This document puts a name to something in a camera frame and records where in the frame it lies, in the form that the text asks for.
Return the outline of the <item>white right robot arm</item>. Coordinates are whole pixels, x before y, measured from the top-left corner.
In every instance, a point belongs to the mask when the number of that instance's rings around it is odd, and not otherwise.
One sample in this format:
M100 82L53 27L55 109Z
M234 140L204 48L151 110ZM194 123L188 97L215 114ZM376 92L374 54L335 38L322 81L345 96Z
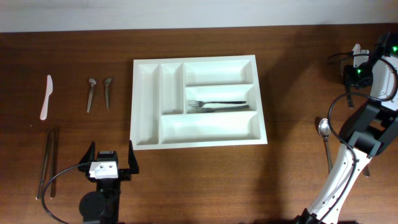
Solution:
M342 54L344 96L366 99L337 133L340 146L334 166L315 201L294 223L338 223L341 208L356 179L373 157L397 138L397 34L379 37L373 51L356 44Z

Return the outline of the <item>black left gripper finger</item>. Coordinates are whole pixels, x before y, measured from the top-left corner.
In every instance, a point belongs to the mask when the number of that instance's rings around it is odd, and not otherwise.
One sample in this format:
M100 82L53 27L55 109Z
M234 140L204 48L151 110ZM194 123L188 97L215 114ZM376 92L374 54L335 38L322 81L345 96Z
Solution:
M128 150L128 164L129 170L131 174L138 174L139 173L139 165L137 163L137 159L134 155L134 149L132 145L132 141L129 141L129 150Z
M79 161L78 170L79 171L88 171L90 169L91 163L94 161L95 158L95 142L92 141L87 152Z

